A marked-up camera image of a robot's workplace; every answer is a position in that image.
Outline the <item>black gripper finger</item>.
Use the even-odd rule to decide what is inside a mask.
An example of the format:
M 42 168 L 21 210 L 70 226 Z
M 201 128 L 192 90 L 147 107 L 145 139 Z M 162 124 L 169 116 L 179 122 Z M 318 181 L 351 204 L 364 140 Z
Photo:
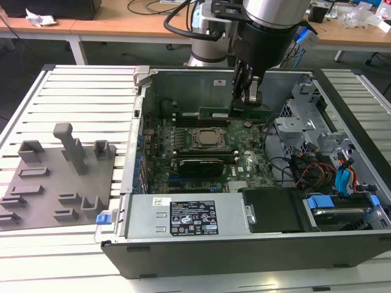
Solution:
M 235 101 L 241 96 L 241 86 L 243 83 L 243 62 L 240 59 L 236 59 L 235 70 L 233 75 L 233 90 L 232 90 L 232 100 L 230 103 L 230 114 L 234 111 Z
M 253 68 L 246 65 L 241 76 L 241 101 L 247 106 L 261 106 L 262 94 L 258 88 L 263 81 L 263 74 L 254 74 Z

